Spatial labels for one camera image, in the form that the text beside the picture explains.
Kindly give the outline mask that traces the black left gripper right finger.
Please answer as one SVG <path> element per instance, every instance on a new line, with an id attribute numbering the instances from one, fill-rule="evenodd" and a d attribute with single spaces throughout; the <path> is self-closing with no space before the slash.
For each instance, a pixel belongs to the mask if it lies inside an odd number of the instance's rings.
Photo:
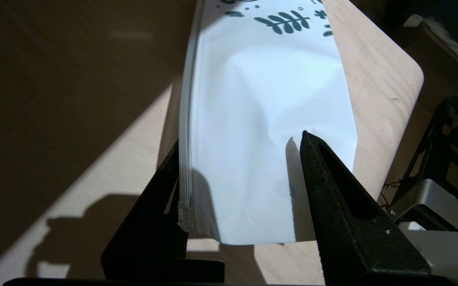
<path id="1" fill-rule="evenodd" d="M 304 131 L 300 157 L 325 284 L 427 285 L 427 261 L 327 143 Z"/>

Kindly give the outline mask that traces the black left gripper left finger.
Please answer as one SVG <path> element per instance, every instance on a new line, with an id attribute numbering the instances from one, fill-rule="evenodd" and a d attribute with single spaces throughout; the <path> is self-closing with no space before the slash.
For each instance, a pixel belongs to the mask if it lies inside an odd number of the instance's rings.
<path id="1" fill-rule="evenodd" d="M 175 143 L 101 255 L 106 279 L 222 284 L 223 262 L 187 259 L 178 226 L 179 147 Z"/>

